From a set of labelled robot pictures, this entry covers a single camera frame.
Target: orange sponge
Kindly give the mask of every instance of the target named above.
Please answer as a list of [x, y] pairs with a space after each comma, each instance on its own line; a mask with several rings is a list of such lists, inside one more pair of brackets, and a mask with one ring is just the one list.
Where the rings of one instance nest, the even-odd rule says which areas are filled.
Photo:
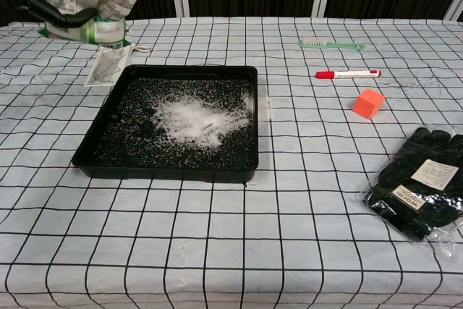
[[381, 108], [384, 99], [386, 99], [386, 97], [381, 93], [368, 88], [357, 97], [353, 110], [360, 116], [370, 119]]

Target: red marker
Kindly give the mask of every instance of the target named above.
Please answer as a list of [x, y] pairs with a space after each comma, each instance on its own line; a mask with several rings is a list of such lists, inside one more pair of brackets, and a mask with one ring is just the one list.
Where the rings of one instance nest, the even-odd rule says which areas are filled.
[[317, 79], [334, 79], [334, 78], [348, 78], [352, 79], [354, 77], [380, 77], [381, 71], [376, 69], [371, 70], [356, 70], [348, 72], [317, 72], [315, 77]]

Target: green comb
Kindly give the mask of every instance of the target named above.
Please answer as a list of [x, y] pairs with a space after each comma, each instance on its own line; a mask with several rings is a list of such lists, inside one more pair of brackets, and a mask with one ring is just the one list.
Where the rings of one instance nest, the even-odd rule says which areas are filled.
[[361, 51], [365, 48], [362, 43], [329, 43], [319, 38], [303, 38], [299, 40], [302, 48], [348, 48], [349, 50]]

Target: black grid lines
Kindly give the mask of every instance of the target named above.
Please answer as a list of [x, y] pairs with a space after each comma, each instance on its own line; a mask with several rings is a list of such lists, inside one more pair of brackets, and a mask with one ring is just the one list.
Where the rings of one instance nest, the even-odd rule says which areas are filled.
[[[91, 179], [70, 159], [110, 88], [96, 47], [0, 29], [0, 307], [461, 308], [463, 265], [359, 203], [423, 123], [463, 125], [463, 27], [419, 20], [182, 18], [129, 23], [133, 64], [251, 65], [268, 97], [246, 187]], [[299, 37], [364, 51], [302, 50]], [[381, 79], [316, 80], [381, 69]], [[371, 120], [365, 88], [386, 95]], [[462, 234], [456, 236], [461, 252]]]

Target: spilled salt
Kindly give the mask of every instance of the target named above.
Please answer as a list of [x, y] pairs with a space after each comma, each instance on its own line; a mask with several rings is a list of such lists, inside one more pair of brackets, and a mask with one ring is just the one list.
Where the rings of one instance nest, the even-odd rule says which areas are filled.
[[181, 96], [155, 108], [153, 124], [166, 132], [171, 142], [191, 144], [200, 148], [216, 148], [223, 137], [246, 126], [249, 111], [220, 110], [192, 96]]

